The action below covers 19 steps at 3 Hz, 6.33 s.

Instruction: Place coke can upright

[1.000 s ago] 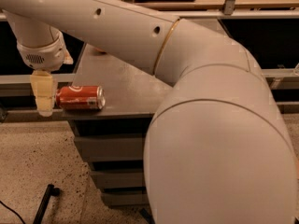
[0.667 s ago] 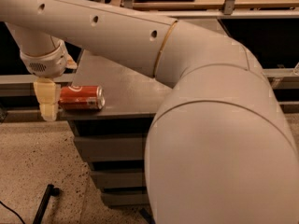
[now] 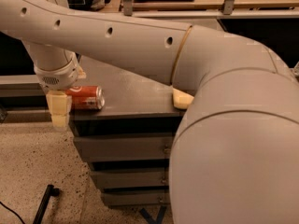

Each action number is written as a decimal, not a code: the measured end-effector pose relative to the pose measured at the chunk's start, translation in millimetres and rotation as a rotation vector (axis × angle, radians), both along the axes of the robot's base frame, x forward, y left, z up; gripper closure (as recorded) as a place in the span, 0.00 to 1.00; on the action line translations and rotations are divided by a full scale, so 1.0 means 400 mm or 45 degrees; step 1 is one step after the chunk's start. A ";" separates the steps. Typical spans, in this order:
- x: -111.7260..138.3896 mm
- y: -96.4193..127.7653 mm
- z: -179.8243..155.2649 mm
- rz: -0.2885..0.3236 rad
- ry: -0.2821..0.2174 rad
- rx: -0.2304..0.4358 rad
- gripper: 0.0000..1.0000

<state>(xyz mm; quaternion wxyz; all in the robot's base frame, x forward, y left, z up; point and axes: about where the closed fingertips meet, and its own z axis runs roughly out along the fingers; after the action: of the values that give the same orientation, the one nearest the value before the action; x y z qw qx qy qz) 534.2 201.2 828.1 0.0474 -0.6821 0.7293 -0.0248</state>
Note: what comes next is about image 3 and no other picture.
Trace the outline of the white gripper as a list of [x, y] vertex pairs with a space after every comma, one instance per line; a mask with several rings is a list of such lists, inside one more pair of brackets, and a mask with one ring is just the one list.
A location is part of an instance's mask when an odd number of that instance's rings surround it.
[[72, 98], [63, 90], [69, 89], [77, 80], [85, 78], [86, 73], [75, 54], [72, 54], [70, 61], [60, 68], [51, 68], [49, 71], [34, 67], [40, 84], [49, 91], [46, 94], [47, 104], [51, 115], [52, 125], [55, 130], [64, 132], [68, 128], [69, 113], [72, 106]]

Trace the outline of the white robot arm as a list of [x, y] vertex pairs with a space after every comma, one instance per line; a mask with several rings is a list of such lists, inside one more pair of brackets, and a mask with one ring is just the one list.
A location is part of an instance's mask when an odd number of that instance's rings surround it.
[[85, 55], [192, 96], [170, 155], [175, 224], [299, 224], [299, 84], [271, 49], [66, 0], [0, 0], [0, 31], [26, 43], [53, 90], [71, 86]]

